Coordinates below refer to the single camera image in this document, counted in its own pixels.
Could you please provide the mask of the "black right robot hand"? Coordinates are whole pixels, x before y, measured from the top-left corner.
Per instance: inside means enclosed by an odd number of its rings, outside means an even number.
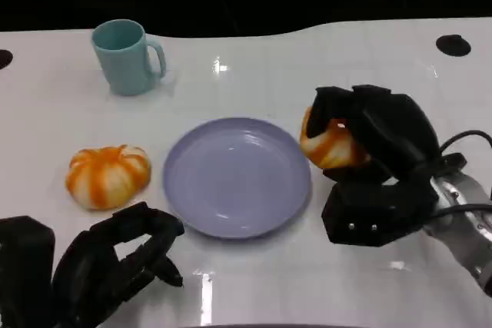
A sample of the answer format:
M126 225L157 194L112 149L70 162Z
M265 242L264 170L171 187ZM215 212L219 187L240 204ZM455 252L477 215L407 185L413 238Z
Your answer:
M319 87L300 136L334 181L321 219L333 244L382 247L419 231L437 203L437 135L406 94L373 85Z

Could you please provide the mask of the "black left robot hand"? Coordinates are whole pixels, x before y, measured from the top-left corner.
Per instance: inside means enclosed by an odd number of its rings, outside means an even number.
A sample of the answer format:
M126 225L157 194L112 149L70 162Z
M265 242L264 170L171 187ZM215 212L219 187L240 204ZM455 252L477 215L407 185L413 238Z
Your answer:
M52 281L60 327L97 327L154 279L182 287L167 253L182 222L142 201L82 231Z

